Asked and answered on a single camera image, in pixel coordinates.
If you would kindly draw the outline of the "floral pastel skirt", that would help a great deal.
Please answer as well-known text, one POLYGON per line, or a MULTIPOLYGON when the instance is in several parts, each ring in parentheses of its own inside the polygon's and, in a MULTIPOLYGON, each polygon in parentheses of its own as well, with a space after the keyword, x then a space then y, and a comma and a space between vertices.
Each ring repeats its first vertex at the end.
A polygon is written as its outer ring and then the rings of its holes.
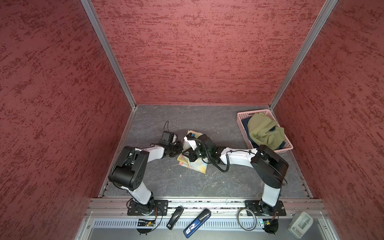
MULTIPOLYGON (((200 137, 202 135, 202 133, 191 131, 191 130, 188 131, 187 135, 190 133, 194 134, 195 137, 200 137)), ((190 144, 186 142, 186 140, 184 140, 183 151, 189 149, 190 147, 191 147, 190 144)), ((177 157, 177 161, 179 161, 180 166, 206 174, 208 164, 204 163, 203 160, 206 160, 206 159, 198 158, 194 162, 190 162, 190 160, 187 157, 185 157, 182 153, 179 154, 179 156, 177 157)))

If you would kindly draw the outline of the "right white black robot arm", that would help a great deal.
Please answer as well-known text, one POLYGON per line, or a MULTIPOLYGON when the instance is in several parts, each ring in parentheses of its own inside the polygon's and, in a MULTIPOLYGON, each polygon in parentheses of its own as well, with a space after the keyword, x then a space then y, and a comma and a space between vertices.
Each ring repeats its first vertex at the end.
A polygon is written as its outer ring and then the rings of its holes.
POLYGON ((286 174, 289 164, 266 145, 255 149, 237 150, 216 146, 205 134, 196 137, 188 134, 184 137, 190 147, 182 154, 194 162, 201 158, 203 162, 226 173, 231 165, 250 167, 256 171, 264 189, 259 201, 246 201, 246 208, 257 216, 286 216, 286 210, 279 200, 283 185, 287 184, 286 174))

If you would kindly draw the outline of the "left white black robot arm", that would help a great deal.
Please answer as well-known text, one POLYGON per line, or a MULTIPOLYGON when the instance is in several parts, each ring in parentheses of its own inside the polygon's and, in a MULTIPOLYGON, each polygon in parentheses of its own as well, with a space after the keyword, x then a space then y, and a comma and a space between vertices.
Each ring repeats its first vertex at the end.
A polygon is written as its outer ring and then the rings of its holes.
POLYGON ((145 148, 125 146, 110 170, 109 182, 131 195, 140 214, 150 215, 155 211, 155 200, 153 192, 143 182, 147 164, 154 160, 178 156, 182 150, 181 141, 169 145, 152 144, 145 148))

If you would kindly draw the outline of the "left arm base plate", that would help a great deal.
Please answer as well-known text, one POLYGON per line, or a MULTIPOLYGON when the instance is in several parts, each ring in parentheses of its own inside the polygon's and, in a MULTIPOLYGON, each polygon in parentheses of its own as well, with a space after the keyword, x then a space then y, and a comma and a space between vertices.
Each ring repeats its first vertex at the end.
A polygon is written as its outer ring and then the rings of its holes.
POLYGON ((154 200, 149 201, 147 205, 141 205, 135 201, 131 201, 128 204, 127 215, 128 216, 155 216, 166 215, 168 211, 168 200, 154 200))

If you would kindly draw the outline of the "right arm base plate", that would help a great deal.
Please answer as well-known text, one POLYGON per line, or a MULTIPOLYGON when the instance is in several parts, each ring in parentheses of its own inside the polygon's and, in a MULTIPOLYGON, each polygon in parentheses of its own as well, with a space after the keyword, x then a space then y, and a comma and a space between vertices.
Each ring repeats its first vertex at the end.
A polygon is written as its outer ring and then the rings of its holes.
POLYGON ((285 217, 287 215, 282 201, 277 201, 276 205, 272 207, 262 200, 246 200, 245 207, 251 210, 256 216, 285 217))

